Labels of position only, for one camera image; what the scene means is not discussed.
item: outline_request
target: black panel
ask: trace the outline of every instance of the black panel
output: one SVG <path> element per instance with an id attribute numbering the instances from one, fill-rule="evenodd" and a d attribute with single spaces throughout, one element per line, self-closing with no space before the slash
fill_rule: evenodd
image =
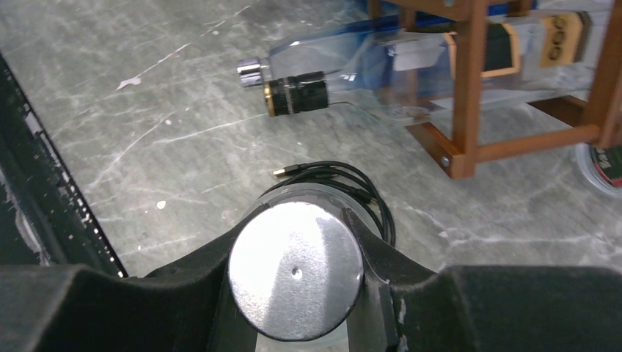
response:
<path id="1" fill-rule="evenodd" d="M 377 241 L 351 211 L 343 219 L 372 264 L 365 279 L 373 274 L 390 286 L 398 351 L 619 351 L 622 346 L 622 275 L 616 271 L 450 266 L 428 275 Z M 351 316 L 348 325 L 367 316 Z M 383 336 L 386 326 L 356 337 Z"/>
<path id="2" fill-rule="evenodd" d="M 85 264 L 127 276 L 1 56 L 0 170 L 0 263 Z"/>
<path id="3" fill-rule="evenodd" d="M 254 351 L 257 332 L 228 293 L 225 267 L 241 229 L 267 207 L 142 279 L 0 266 L 0 350 L 192 352 L 211 342 L 213 352 Z"/>
<path id="4" fill-rule="evenodd" d="M 486 58 L 483 72 L 510 67 L 513 67 L 510 35 L 501 24 L 491 24 L 488 26 L 486 35 Z"/>

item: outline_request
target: metal disc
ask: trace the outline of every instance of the metal disc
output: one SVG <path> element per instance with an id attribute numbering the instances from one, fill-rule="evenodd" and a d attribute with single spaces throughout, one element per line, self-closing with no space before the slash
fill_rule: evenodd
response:
<path id="1" fill-rule="evenodd" d="M 306 341 L 345 320 L 361 289 L 363 262 L 341 220 L 317 205 L 289 202 L 244 227 L 228 274 L 236 304 L 260 333 Z"/>
<path id="2" fill-rule="evenodd" d="M 579 143 L 574 152 L 577 170 L 584 183 L 604 195 L 622 199 L 622 177 L 619 176 L 622 169 L 622 147 L 598 150 L 589 144 Z"/>

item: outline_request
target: usb connector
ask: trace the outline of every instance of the usb connector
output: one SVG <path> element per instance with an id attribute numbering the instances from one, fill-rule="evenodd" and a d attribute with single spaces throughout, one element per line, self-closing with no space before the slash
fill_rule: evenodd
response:
<path id="1" fill-rule="evenodd" d="M 282 169 L 278 169 L 277 171 L 272 172 L 272 174 L 277 177 L 293 176 L 295 174 L 298 174 L 300 171 L 304 171 L 306 169 L 308 169 L 306 164 L 296 164 L 286 166 Z"/>

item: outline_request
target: wooden frame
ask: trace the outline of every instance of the wooden frame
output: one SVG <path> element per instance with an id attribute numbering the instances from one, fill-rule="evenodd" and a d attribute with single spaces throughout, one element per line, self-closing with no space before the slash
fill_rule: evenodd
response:
<path id="1" fill-rule="evenodd" d="M 507 25 L 506 23 L 502 24 L 503 28 L 508 31 L 510 35 L 510 41 L 512 42 L 512 47 L 520 48 L 520 39 L 519 36 L 514 31 L 512 26 Z M 449 57 L 450 57 L 450 69 L 451 76 L 455 79 L 455 52 L 456 52 L 456 44 L 453 36 L 456 35 L 455 32 L 448 32 L 443 34 L 445 38 L 445 42 L 449 45 Z M 512 73 L 517 73 L 521 70 L 521 54 L 519 50 L 512 51 L 512 67 L 502 68 L 499 70 L 486 71 L 481 73 L 482 78 L 495 77 L 495 76 L 503 76 L 510 75 Z"/>
<path id="2" fill-rule="evenodd" d="M 622 0 L 615 0 L 598 67 L 587 102 L 562 97 L 530 105 L 571 127 L 492 144 L 479 145 L 481 68 L 488 6 L 503 0 L 387 0 L 400 6 L 400 26 L 412 30 L 415 11 L 457 21 L 453 133 L 434 124 L 408 127 L 410 133 L 453 179 L 471 177 L 478 163 L 586 142 L 600 148 L 622 144 L 618 117 L 622 104 Z M 381 0 L 368 0 L 370 18 L 380 17 Z M 526 15 L 531 0 L 510 1 L 510 15 Z"/>

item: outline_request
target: gray marble surface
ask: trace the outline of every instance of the gray marble surface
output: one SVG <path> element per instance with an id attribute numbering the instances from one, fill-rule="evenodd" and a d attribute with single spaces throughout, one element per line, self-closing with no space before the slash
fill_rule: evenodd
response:
<path id="1" fill-rule="evenodd" d="M 231 228 L 276 182 L 273 169 L 322 159 L 368 173 L 398 249 L 433 270 L 622 269 L 622 202 L 583 186 L 571 148 L 454 181 L 403 129 L 348 107 L 270 119 L 260 94 L 240 87 L 238 59 L 364 16 L 350 0 L 2 0 L 0 50 L 132 275 Z M 117 90 L 131 78 L 140 84 Z M 562 127 L 520 106 L 484 114 L 480 138 Z"/>

